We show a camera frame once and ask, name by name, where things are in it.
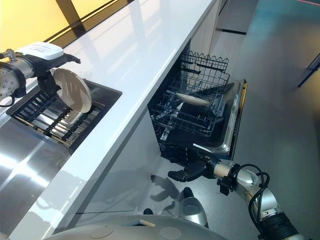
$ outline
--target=yellow wall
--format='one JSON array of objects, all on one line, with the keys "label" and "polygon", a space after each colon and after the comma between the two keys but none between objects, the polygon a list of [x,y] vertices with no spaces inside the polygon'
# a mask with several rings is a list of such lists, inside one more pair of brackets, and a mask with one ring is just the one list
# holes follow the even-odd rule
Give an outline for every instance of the yellow wall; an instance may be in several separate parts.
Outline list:
[{"label": "yellow wall", "polygon": [[55,0],[0,0],[0,51],[44,41],[68,22]]}]

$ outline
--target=gray floor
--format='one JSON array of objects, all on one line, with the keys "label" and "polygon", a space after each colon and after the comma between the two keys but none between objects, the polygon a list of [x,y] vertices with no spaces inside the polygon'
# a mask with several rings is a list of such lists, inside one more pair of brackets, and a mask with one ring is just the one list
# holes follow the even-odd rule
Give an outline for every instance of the gray floor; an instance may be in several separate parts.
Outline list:
[{"label": "gray floor", "polygon": [[[246,36],[218,34],[214,54],[230,58],[228,72],[248,82],[234,162],[258,165],[296,228],[320,239],[320,71],[301,88],[305,68],[320,53],[320,7],[296,0],[260,0]],[[148,197],[137,208],[175,215],[180,191],[190,186],[210,229],[230,240],[256,240],[246,205],[219,193],[215,180],[176,183],[165,159]]]}]

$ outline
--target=dishwasher rack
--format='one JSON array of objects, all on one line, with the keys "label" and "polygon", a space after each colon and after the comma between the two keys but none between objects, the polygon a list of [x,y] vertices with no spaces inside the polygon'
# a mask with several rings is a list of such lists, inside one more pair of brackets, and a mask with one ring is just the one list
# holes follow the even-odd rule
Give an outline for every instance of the dishwasher rack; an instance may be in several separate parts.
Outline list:
[{"label": "dishwasher rack", "polygon": [[82,114],[74,124],[69,124],[65,118],[72,110],[57,94],[49,95],[35,88],[30,95],[32,97],[11,116],[67,147],[75,142],[104,108],[103,104],[93,102],[89,112]]},{"label": "dishwasher rack", "polygon": [[[151,119],[166,131],[180,129],[209,137],[224,110],[222,96],[230,77],[225,73],[229,60],[190,51],[182,53],[179,61],[180,71],[151,109]],[[208,105],[183,102],[177,94],[205,100]]]}]

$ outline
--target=white countertop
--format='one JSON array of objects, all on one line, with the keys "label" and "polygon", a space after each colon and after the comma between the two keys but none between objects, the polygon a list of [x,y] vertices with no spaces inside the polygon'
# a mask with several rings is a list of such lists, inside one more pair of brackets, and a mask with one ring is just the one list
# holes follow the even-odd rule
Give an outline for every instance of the white countertop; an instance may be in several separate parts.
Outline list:
[{"label": "white countertop", "polygon": [[122,96],[10,235],[50,236],[75,213],[128,135],[184,46],[216,0],[135,0],[64,49],[81,59],[69,69]]}]

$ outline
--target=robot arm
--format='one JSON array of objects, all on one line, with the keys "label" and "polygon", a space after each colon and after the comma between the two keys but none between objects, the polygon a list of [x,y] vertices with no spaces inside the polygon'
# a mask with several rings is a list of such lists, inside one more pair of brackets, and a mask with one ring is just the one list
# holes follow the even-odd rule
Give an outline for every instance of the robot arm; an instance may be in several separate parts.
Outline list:
[{"label": "robot arm", "polygon": [[36,42],[19,48],[17,52],[7,49],[0,53],[0,59],[4,58],[9,58],[9,61],[0,61],[0,101],[11,97],[12,102],[0,107],[10,107],[14,104],[15,98],[23,97],[26,94],[26,79],[29,78],[37,77],[38,84],[44,92],[55,94],[59,87],[50,69],[67,62],[80,63],[80,59],[47,42]]},{"label": "robot arm", "polygon": [[[162,146],[170,149],[173,146]],[[220,192],[226,196],[230,192],[236,192],[248,204],[248,211],[254,225],[260,232],[261,240],[304,240],[305,238],[298,233],[284,211],[279,207],[273,193],[268,189],[270,177],[252,164],[228,165],[222,163],[212,152],[196,144],[191,148],[185,148],[186,158],[175,161],[176,157],[170,161],[178,163],[184,167],[180,171],[170,171],[168,176],[179,182],[190,182],[200,176],[209,179],[217,179],[220,185]],[[254,167],[258,173],[253,173],[246,167]]]}]

